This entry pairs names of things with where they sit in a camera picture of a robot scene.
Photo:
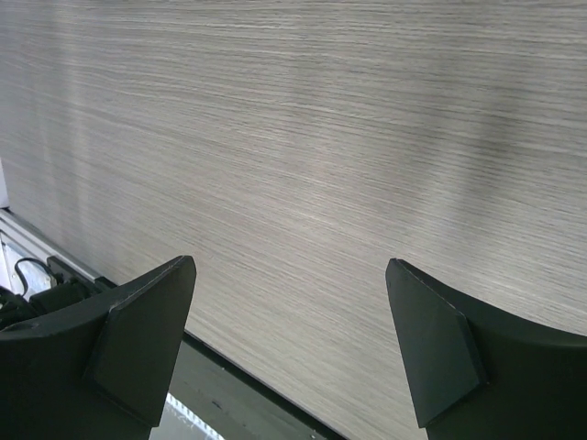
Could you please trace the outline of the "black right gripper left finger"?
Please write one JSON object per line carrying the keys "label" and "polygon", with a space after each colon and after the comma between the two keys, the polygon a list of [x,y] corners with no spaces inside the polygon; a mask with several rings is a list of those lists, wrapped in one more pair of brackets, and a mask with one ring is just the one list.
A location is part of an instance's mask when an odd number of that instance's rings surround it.
{"label": "black right gripper left finger", "polygon": [[1,436],[146,439],[161,422],[194,294],[179,256],[94,295],[1,292]]}

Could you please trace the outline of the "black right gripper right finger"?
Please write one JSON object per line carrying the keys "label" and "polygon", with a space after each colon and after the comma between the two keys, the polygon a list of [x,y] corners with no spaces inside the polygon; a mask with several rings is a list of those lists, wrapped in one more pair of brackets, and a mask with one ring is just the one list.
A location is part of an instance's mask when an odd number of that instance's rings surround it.
{"label": "black right gripper right finger", "polygon": [[385,280],[427,438],[585,438],[585,336],[508,313],[403,259],[390,259]]}

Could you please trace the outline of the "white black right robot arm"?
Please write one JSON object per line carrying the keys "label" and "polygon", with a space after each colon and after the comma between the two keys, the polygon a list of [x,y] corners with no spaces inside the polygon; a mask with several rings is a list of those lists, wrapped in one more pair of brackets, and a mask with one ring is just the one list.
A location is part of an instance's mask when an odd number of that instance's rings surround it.
{"label": "white black right robot arm", "polygon": [[[123,285],[70,269],[1,292],[1,436],[146,439],[161,422],[196,280],[180,256]],[[430,439],[583,439],[586,339],[393,258],[389,304]]]}

